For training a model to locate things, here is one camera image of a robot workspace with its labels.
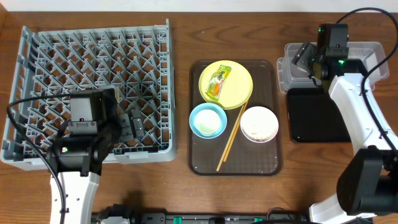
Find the green orange snack wrapper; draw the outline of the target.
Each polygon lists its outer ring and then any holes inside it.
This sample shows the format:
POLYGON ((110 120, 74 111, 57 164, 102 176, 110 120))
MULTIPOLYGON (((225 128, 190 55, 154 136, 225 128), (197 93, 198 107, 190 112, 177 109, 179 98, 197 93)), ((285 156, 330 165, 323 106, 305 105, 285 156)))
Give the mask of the green orange snack wrapper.
POLYGON ((212 74, 205 94, 212 100, 218 101, 221 91, 228 75, 232 71, 230 66, 220 65, 218 69, 212 74))

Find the white plastic cup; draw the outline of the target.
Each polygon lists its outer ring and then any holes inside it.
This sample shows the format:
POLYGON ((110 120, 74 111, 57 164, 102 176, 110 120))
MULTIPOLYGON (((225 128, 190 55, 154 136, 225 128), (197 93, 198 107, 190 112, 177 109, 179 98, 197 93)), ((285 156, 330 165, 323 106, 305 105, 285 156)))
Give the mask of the white plastic cup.
POLYGON ((194 120, 194 127, 203 135, 211 136, 216 133, 221 126, 220 116, 213 110, 201 110, 197 113, 194 120))

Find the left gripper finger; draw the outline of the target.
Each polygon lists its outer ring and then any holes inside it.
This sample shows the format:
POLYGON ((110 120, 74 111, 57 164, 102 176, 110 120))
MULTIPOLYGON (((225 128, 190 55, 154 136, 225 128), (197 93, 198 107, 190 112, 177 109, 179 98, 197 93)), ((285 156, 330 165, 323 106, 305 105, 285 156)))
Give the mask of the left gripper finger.
POLYGON ((144 137, 144 125, 142 122, 141 111, 133 109, 131 111, 131 127, 136 138, 144 137))
POLYGON ((121 126, 121 136, 119 140, 121 142, 128 142, 134 140, 133 129, 131 127, 130 119, 127 113, 118 115, 119 124, 121 126))

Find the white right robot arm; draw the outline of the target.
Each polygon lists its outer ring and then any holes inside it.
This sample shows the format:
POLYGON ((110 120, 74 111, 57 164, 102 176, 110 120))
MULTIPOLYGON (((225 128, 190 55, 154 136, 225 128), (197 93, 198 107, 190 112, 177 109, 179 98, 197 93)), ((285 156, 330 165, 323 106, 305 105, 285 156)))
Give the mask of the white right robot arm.
POLYGON ((317 43, 303 43, 292 60, 310 78, 321 80, 354 149, 336 194, 310 206, 312 223, 348 223, 397 212, 397 135, 373 97, 364 63, 348 54, 348 26, 322 24, 317 43))

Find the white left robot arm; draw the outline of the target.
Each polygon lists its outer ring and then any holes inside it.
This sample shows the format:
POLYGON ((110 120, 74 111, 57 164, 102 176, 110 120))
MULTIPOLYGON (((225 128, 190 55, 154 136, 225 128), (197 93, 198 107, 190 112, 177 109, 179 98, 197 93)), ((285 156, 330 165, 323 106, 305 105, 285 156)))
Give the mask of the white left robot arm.
POLYGON ((137 136, 127 114, 118 114, 120 91, 113 86, 76 91, 71 117, 61 124, 47 160, 55 171, 51 223, 89 223, 103 161, 119 142, 137 136))

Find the pink white bowl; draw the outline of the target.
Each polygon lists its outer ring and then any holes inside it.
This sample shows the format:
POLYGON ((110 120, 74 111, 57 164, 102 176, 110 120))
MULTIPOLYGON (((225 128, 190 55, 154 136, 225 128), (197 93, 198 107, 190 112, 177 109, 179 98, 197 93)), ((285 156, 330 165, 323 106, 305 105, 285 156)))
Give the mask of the pink white bowl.
POLYGON ((243 113, 241 120, 240 120, 240 127, 241 127, 241 131, 243 132, 243 134, 250 141, 256 142, 256 143, 264 143, 264 142, 268 142, 268 141, 272 140, 276 136, 276 134, 279 130, 279 122, 278 122, 277 116, 270 109, 268 109, 266 107, 262 107, 262 106, 253 106, 253 107, 247 109, 243 113), (253 141, 243 131, 243 123, 245 121, 249 121, 249 120, 257 121, 257 122, 262 121, 262 122, 266 123, 268 127, 273 129, 273 135, 267 141, 263 141, 263 142, 253 141))

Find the rice food scraps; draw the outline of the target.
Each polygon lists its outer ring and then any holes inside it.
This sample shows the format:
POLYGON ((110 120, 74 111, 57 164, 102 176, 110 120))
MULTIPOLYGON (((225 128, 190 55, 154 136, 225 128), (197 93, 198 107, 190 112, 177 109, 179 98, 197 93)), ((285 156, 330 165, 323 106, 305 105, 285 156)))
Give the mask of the rice food scraps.
POLYGON ((245 121, 243 123, 243 131, 250 139, 257 142, 267 141, 273 135, 273 129, 262 121, 245 121))

